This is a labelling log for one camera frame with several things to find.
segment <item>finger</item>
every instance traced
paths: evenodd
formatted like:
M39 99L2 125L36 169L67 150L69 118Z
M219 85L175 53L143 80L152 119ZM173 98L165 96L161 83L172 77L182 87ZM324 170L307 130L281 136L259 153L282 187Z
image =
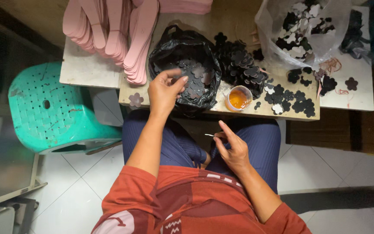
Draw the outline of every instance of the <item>finger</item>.
M234 146L239 142L236 134L223 121L220 120L219 125L223 132L226 134L227 140L229 141L230 145L232 146L232 148L234 148Z
M224 132L215 133L214 136L218 137L218 138L226 138L227 139L226 133L224 133Z
M184 85L188 81L188 76L181 77L178 79L175 84L171 86L171 89L173 90L174 93L180 93L181 89L184 88Z
M221 142L221 139L213 137L213 140L216 142L216 147L219 150L220 155L224 158L228 157L229 152L227 152L227 149L224 147L223 142Z
M170 77L170 78L166 79L164 83L165 83L166 86L169 87L169 86L173 85L176 81L177 81L177 79Z
M236 134L223 121L219 120L219 125L228 138L236 136Z
M165 83L169 77L174 77L176 75L181 75L181 69L175 68L171 70L165 70L159 73L156 79L158 78L160 82Z
M220 138L221 142L223 142L223 144L226 144L226 143L229 142L229 141L227 141L227 136L226 136L226 134L224 132L215 133L214 136Z

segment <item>chair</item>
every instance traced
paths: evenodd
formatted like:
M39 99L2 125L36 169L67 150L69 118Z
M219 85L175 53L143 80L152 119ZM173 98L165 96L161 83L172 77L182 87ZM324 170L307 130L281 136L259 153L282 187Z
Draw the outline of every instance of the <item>chair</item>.
M61 62L45 63L12 82L8 100L21 143L39 154L68 154L121 141L122 128L100 124L87 88L60 83L60 70Z

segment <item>bag handle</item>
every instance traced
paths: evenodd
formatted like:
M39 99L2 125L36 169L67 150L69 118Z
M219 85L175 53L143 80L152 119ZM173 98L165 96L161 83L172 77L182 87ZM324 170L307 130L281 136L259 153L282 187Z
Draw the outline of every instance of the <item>bag handle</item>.
M176 24L170 25L170 26L166 27L166 29L164 30L163 35L162 35L162 37L161 37L161 40L165 40L165 41L167 41L168 38L169 38L169 34L168 34L168 32L169 32L171 29L173 29L173 28L175 28L175 33L181 33L181 32L183 32L183 30L181 30L181 29L178 27L178 25L176 25Z

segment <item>forearm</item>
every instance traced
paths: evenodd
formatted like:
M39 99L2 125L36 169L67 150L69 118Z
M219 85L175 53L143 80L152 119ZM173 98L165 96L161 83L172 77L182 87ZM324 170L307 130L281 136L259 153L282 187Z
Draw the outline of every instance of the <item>forearm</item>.
M150 114L126 165L137 167L158 177L161 142L167 117Z
M237 176L248 193L256 215L264 224L281 205L281 199L250 164Z

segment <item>stack of pink insoles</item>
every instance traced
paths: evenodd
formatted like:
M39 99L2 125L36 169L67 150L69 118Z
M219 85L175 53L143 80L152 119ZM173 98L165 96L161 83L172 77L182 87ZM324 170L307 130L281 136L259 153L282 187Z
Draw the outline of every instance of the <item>stack of pink insoles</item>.
M144 0L131 13L129 34L132 41L128 54L123 61L123 67L128 75L127 81L132 84L143 85L147 81L145 61L157 21L158 8L157 0Z
M63 32L84 50L112 58L123 67L127 81L147 81L145 62L157 22L158 0L69 0ZM205 14L213 0L160 0L163 13ZM131 47L128 49L128 30Z
M128 52L128 28L132 3L130 0L106 0L109 17L109 36L105 53L122 67Z
M92 30L78 0L70 0L63 16L63 32L82 49L95 53Z
M211 10L213 0L159 0L161 13L192 13L204 15ZM132 0L139 7L144 0Z

